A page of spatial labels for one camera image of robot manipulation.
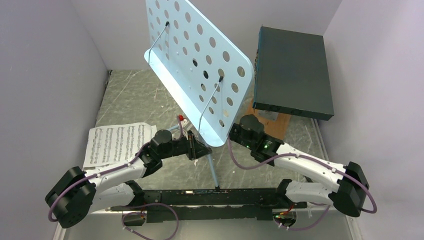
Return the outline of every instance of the sheet music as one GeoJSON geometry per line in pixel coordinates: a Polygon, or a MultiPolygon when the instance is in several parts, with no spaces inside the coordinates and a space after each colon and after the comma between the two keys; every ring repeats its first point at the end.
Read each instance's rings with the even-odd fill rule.
{"type": "Polygon", "coordinates": [[[90,129],[83,168],[102,167],[133,159],[156,134],[156,126],[139,122],[90,129]]]}

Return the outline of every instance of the perforated metal panel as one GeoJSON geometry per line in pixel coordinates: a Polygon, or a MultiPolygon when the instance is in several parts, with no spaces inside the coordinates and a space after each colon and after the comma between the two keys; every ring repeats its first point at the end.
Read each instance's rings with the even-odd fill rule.
{"type": "MultiPolygon", "coordinates": [[[[151,44],[169,22],[150,52],[150,67],[203,139],[222,146],[253,79],[251,61],[189,1],[146,0],[146,6],[151,44]]],[[[149,50],[144,58],[149,61],[149,50]]]]}

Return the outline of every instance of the gray marble surface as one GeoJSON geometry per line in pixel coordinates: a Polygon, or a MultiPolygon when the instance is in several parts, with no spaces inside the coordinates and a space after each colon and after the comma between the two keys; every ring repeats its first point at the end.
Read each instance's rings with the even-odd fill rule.
{"type": "MultiPolygon", "coordinates": [[[[251,87],[245,97],[236,122],[251,102],[252,89],[251,87]]],[[[156,125],[158,130],[168,129],[177,123],[176,115],[182,113],[152,70],[113,70],[98,112],[96,127],[145,122],[156,125]]],[[[284,141],[303,152],[318,158],[324,157],[310,118],[292,116],[284,141]]],[[[294,171],[269,165],[242,170],[230,159],[226,144],[212,150],[215,172],[221,188],[267,188],[277,187],[282,179],[301,182],[305,180],[294,171]]],[[[234,143],[233,152],[240,164],[257,164],[247,148],[234,143]]],[[[194,161],[187,160],[185,155],[164,159],[161,169],[155,174],[138,179],[137,182],[143,189],[215,188],[207,158],[200,158],[194,165],[194,161]]]]}

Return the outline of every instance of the wooden board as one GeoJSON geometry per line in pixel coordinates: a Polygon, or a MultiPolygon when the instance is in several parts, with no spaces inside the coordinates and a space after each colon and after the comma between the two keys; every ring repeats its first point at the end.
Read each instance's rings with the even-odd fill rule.
{"type": "Polygon", "coordinates": [[[279,113],[277,120],[272,121],[272,120],[259,116],[258,110],[255,110],[252,108],[252,103],[253,103],[253,100],[250,103],[249,107],[247,108],[245,115],[249,115],[249,114],[255,115],[257,119],[259,120],[259,122],[263,124],[264,131],[266,134],[269,134],[273,136],[274,138],[283,140],[284,136],[286,135],[287,127],[289,126],[291,115],[279,113]]]}

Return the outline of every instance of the circular hole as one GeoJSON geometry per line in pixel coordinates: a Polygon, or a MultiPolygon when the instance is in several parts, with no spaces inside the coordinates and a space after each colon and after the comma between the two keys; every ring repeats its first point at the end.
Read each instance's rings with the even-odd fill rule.
{"type": "Polygon", "coordinates": [[[216,91],[217,91],[217,92],[221,92],[221,88],[220,88],[220,86],[218,86],[218,87],[217,87],[217,86],[218,86],[218,83],[215,83],[216,91]]]}
{"type": "Polygon", "coordinates": [[[200,46],[197,42],[194,43],[194,49],[196,49],[196,51],[200,52],[200,46]]]}
{"type": "Polygon", "coordinates": [[[206,62],[207,62],[208,64],[212,64],[212,58],[211,58],[211,56],[206,55],[206,62]]]}
{"type": "Polygon", "coordinates": [[[238,92],[239,92],[239,86],[237,86],[237,84],[232,83],[232,84],[231,84],[231,88],[232,88],[232,90],[233,90],[235,93],[238,93],[238,92]]]}
{"type": "Polygon", "coordinates": [[[198,32],[200,35],[202,35],[202,34],[203,34],[203,27],[202,27],[202,25],[200,25],[200,24],[198,24],[198,25],[197,25],[197,32],[198,32]]]}
{"type": "Polygon", "coordinates": [[[228,105],[232,106],[233,105],[233,100],[230,97],[226,98],[226,103],[228,103],[228,105]]]}
{"type": "Polygon", "coordinates": [[[209,38],[209,44],[212,48],[215,48],[215,46],[217,45],[217,43],[215,42],[215,38],[210,37],[209,38]]]}
{"type": "Polygon", "coordinates": [[[192,21],[192,17],[190,16],[190,13],[188,12],[185,13],[185,20],[187,20],[188,23],[192,21]]]}
{"type": "Polygon", "coordinates": [[[218,69],[218,75],[219,75],[220,77],[225,77],[224,70],[222,70],[221,68],[220,68],[220,69],[218,69]]]}
{"type": "Polygon", "coordinates": [[[224,58],[224,60],[225,60],[226,62],[229,62],[229,61],[230,61],[230,54],[229,54],[227,51],[224,51],[224,52],[222,53],[222,57],[224,58]]]}
{"type": "Polygon", "coordinates": [[[244,77],[245,76],[245,69],[241,66],[237,67],[237,73],[240,77],[244,77]]]}
{"type": "Polygon", "coordinates": [[[176,1],[173,5],[174,5],[174,7],[175,7],[175,10],[176,10],[177,12],[179,12],[179,11],[180,11],[180,5],[178,4],[178,2],[176,1]]]}

